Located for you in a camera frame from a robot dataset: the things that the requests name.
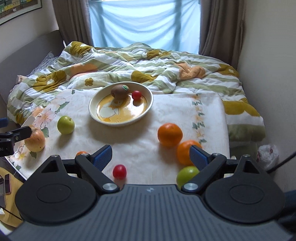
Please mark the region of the small mandarin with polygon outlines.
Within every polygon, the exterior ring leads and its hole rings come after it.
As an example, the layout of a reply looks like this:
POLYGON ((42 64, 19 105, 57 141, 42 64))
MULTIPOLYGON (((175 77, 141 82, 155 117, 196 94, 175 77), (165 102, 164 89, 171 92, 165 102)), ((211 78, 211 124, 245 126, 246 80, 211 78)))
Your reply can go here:
POLYGON ((75 156, 79 156, 79 155, 82 155, 82 154, 86 154, 86 155, 88 155, 89 153, 86 152, 86 151, 79 151, 79 152, 76 153, 75 156))

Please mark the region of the yellow red apple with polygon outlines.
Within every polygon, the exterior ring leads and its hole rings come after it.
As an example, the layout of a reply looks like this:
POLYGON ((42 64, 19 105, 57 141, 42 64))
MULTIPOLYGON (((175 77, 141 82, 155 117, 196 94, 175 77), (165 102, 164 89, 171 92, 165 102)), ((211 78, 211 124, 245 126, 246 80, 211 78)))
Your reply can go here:
POLYGON ((40 129, 32 130, 31 136, 25 139, 25 146, 31 152, 40 152, 46 144, 45 136, 40 129))

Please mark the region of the green round fruit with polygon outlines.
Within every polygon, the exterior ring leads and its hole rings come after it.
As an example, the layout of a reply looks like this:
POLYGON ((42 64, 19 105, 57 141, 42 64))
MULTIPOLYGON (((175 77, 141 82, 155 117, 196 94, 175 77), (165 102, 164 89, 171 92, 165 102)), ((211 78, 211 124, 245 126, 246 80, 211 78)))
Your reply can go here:
POLYGON ((193 177, 195 177, 199 173, 200 173, 199 169, 195 166, 187 166, 185 168, 182 168, 177 174, 177 178, 176 178, 178 189, 181 189, 181 187, 184 184, 189 182, 193 177))

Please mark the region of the small red tomato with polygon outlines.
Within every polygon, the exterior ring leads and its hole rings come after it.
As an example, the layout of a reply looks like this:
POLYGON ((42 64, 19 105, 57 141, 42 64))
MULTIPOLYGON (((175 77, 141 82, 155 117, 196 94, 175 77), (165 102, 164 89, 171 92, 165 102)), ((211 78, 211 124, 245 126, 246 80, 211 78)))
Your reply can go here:
POLYGON ((124 165, 122 165, 122 164, 116 165, 113 168, 112 175, 117 180, 123 180, 123 179, 125 179, 126 178, 126 175, 127 175, 126 167, 124 165))
POLYGON ((140 91, 135 90, 135 91, 132 92, 132 99, 133 99, 134 101, 138 101, 138 100, 140 100, 141 97, 142 97, 142 93, 141 93, 140 91))

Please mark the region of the brown kiwi with sticker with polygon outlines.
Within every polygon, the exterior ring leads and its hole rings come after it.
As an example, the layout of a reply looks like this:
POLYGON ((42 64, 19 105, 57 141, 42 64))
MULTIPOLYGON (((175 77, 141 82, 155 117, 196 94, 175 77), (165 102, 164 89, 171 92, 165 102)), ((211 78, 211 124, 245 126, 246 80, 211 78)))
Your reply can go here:
POLYGON ((130 88, 125 84, 115 85, 111 89, 111 96, 116 100, 125 99, 130 93, 130 88))

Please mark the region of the large orange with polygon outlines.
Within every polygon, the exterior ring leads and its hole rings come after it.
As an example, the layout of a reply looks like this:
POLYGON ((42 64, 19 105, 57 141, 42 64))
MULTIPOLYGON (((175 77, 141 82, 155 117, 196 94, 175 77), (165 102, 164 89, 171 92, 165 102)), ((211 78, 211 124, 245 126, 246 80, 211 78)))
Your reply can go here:
POLYGON ((158 129, 158 141, 161 145, 172 148, 179 144, 183 138, 180 127, 174 123, 165 123, 158 129))
POLYGON ((184 166, 193 166, 193 163, 190 160, 190 147, 194 145, 202 148, 202 145, 195 140, 187 140, 178 145, 177 160, 180 164, 184 166))

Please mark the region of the white floral tablecloth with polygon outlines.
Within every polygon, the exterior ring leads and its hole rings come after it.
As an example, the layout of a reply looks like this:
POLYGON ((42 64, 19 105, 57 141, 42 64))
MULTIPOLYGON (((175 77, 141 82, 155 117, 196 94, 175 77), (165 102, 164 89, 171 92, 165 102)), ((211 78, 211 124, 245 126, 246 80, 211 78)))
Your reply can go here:
POLYGON ((229 156, 229 138, 224 107, 220 97, 208 94, 157 94, 149 112, 128 126, 106 126, 90 116, 93 90, 65 90, 37 115, 34 125, 44 131, 46 145, 39 153, 30 153, 23 142, 15 146, 9 163, 24 177, 53 154, 72 159, 79 151, 93 153, 105 144, 112 147, 112 160, 104 174, 112 177, 113 168, 127 169, 126 184, 174 184, 181 165, 175 148, 163 147, 157 138, 165 123, 178 125, 183 140, 195 140, 208 153, 229 156), (74 132, 62 135, 57 129, 60 117, 74 120, 74 132))

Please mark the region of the small green apple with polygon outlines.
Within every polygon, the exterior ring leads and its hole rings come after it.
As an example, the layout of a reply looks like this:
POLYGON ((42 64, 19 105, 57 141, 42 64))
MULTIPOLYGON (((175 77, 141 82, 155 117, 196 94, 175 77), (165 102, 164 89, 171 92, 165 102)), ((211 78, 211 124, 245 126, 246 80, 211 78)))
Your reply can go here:
POLYGON ((74 128, 75 128, 75 123, 71 117, 64 115, 59 118, 57 122, 57 129, 62 135, 68 135, 73 133, 74 128))

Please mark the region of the white plastic bag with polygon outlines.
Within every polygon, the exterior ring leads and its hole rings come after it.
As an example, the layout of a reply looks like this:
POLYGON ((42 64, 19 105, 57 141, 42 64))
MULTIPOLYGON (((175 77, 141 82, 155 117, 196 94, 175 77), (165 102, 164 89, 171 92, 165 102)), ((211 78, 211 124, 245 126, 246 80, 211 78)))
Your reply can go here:
POLYGON ((273 168, 278 160, 279 152, 274 144, 262 145, 258 148, 257 162, 265 171, 273 168))

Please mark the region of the cream bowl with duck print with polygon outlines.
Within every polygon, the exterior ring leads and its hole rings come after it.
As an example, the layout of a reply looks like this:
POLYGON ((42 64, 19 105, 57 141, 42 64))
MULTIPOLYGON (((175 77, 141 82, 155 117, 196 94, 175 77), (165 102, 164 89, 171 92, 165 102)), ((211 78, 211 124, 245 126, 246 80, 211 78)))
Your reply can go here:
POLYGON ((97 91, 89 102, 90 116, 97 122, 107 126, 126 126, 144 117, 154 102, 152 92, 144 85, 136 82, 119 82, 108 85, 97 91), (112 87, 125 84, 129 94, 125 99, 116 100, 110 92, 112 87), (132 99, 132 92, 138 90, 142 97, 138 101, 132 99))

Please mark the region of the patterned pillow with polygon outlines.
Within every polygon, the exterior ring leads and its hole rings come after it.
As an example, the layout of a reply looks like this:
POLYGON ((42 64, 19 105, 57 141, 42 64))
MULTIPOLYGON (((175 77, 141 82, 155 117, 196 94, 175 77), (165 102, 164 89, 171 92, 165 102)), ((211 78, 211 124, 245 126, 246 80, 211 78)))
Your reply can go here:
POLYGON ((35 67, 28 75, 18 75, 16 77, 16 84, 21 83, 23 80, 28 78, 29 76, 33 75, 36 72, 40 72, 41 70, 45 69, 49 65, 52 65, 55 63, 55 61, 58 59, 59 56, 55 56, 52 52, 49 52, 45 58, 41 61, 41 63, 35 67))

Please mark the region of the brown left curtain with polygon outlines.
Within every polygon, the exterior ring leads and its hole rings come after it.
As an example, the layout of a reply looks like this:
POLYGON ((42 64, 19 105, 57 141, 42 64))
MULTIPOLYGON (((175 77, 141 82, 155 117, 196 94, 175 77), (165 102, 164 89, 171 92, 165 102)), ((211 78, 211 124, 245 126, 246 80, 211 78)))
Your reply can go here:
POLYGON ((65 43, 78 41, 92 46, 89 1, 55 0, 52 4, 65 43))

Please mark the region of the brown right curtain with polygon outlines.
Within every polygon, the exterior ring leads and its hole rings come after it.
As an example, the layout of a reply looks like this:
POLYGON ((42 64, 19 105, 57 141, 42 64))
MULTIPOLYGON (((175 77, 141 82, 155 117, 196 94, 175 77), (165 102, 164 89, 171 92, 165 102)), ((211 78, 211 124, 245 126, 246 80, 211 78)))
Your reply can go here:
POLYGON ((200 3, 199 54, 237 68, 243 41, 245 1, 205 0, 200 3))

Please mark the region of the light blue window curtain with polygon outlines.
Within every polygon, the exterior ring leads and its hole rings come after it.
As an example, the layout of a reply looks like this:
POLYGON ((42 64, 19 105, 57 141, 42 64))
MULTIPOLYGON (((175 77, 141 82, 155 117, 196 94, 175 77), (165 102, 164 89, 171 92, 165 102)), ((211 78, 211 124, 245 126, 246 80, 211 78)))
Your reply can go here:
POLYGON ((96 47, 126 47, 135 42, 152 48, 197 54, 200 1, 89 1, 96 47))

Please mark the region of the framed wall poster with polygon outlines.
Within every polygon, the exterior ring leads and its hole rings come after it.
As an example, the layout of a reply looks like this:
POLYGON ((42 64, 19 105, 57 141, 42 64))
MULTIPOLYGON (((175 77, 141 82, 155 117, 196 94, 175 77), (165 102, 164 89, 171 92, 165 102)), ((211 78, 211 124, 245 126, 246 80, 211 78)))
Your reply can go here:
POLYGON ((40 8, 41 0, 0 0, 0 25, 40 8))

